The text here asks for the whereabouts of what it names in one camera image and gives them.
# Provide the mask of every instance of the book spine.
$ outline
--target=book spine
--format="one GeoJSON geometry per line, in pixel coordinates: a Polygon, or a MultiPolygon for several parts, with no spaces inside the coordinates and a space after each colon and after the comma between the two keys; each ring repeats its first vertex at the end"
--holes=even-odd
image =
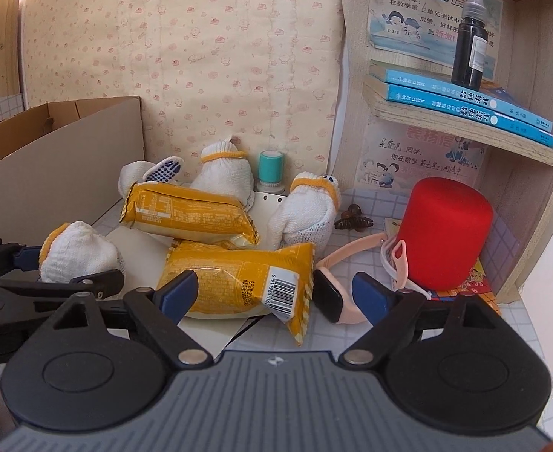
{"type": "Polygon", "coordinates": [[[452,116],[473,120],[474,122],[488,124],[489,126],[502,129],[503,131],[513,132],[514,134],[544,144],[545,146],[553,147],[553,134],[542,131],[521,120],[515,120],[512,117],[495,113],[492,110],[443,95],[390,84],[386,99],[391,102],[415,105],[420,108],[435,110],[452,116]]]}
{"type": "Polygon", "coordinates": [[[495,97],[491,97],[490,99],[497,102],[496,108],[488,108],[492,108],[492,110],[496,110],[496,112],[513,117],[514,119],[527,122],[528,124],[542,129],[543,131],[553,132],[553,123],[550,120],[544,119],[541,116],[537,116],[534,112],[530,112],[529,110],[526,110],[524,108],[517,107],[516,105],[510,104],[509,102],[499,101],[495,97]]]}
{"type": "Polygon", "coordinates": [[[389,84],[400,85],[402,87],[409,87],[417,90],[425,90],[426,92],[437,93],[438,95],[444,95],[469,104],[494,110],[500,114],[504,114],[536,126],[543,131],[551,132],[553,130],[553,123],[550,120],[537,116],[534,112],[530,112],[529,110],[518,107],[517,105],[510,104],[509,102],[505,102],[481,92],[475,92],[473,90],[464,89],[463,87],[458,87],[452,83],[444,83],[426,76],[413,75],[412,73],[405,73],[397,70],[387,70],[385,81],[389,84]]]}

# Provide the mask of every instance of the blue gripper pad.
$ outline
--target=blue gripper pad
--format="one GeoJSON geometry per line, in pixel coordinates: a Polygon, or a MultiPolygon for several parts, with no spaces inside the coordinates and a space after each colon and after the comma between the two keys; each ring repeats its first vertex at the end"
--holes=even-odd
{"type": "Polygon", "coordinates": [[[40,268],[40,250],[41,246],[28,246],[23,248],[18,255],[14,256],[15,268],[30,272],[40,268]]]}
{"type": "Polygon", "coordinates": [[[364,272],[352,279],[352,297],[373,326],[387,316],[396,299],[391,290],[364,272]]]}
{"type": "Polygon", "coordinates": [[[174,323],[178,324],[197,300],[199,280],[192,270],[184,270],[175,279],[155,291],[153,303],[174,323]]]}

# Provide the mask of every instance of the brown hair clip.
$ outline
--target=brown hair clip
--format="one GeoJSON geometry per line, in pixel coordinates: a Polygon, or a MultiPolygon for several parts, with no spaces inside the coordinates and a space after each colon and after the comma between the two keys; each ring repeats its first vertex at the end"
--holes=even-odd
{"type": "Polygon", "coordinates": [[[362,209],[357,203],[348,207],[347,211],[342,212],[342,218],[335,221],[335,229],[355,229],[363,232],[366,228],[373,227],[373,220],[362,215],[362,209]]]}

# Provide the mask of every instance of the barcode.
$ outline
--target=barcode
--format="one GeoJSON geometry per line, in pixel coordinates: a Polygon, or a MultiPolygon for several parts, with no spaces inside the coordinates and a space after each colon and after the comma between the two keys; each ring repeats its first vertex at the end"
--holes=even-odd
{"type": "Polygon", "coordinates": [[[295,289],[297,284],[287,282],[279,278],[271,278],[268,287],[268,295],[264,305],[278,314],[290,319],[295,302],[295,289]]]}

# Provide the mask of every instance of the small bottle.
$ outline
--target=small bottle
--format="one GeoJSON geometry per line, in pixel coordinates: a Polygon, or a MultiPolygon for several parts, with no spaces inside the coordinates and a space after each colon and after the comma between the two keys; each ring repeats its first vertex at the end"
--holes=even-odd
{"type": "Polygon", "coordinates": [[[255,190],[262,193],[282,195],[285,186],[282,184],[282,170],[285,155],[280,151],[266,150],[259,154],[259,178],[255,190]]]}
{"type": "Polygon", "coordinates": [[[481,85],[488,47],[486,15],[484,0],[467,0],[463,5],[452,69],[452,83],[459,87],[479,90],[481,85]]]}

